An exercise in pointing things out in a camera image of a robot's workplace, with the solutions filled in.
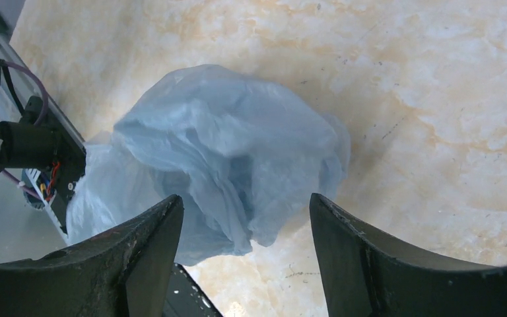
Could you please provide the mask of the light blue plastic trash bag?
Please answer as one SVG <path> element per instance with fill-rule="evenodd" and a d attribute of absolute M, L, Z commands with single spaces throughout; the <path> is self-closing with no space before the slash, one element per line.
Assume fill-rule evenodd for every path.
<path fill-rule="evenodd" d="M 200 65 L 164 76 L 85 148 L 68 243 L 176 194 L 184 219 L 175 261 L 193 266 L 270 246 L 313 193 L 335 195 L 351 138 L 279 83 Z"/>

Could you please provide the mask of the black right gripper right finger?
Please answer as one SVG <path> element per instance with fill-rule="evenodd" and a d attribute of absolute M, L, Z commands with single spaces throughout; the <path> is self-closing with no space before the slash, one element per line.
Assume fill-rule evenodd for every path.
<path fill-rule="evenodd" d="M 419 248 L 321 194 L 309 210 L 330 316 L 507 316 L 507 265 Z"/>

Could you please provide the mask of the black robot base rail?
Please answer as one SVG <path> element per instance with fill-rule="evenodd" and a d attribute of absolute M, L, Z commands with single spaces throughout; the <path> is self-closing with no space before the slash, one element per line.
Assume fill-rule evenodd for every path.
<path fill-rule="evenodd" d="M 66 210 L 76 181 L 85 171 L 83 139 L 0 36 L 0 174 L 19 168 L 15 184 L 29 203 L 41 205 L 67 239 Z M 161 316 L 218 316 L 186 269 L 173 263 Z"/>

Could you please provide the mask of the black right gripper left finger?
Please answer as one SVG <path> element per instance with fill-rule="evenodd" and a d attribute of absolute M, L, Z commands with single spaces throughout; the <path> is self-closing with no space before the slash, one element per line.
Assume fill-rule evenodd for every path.
<path fill-rule="evenodd" d="M 183 216 L 171 195 L 83 242 L 0 264 L 0 316 L 161 316 Z"/>

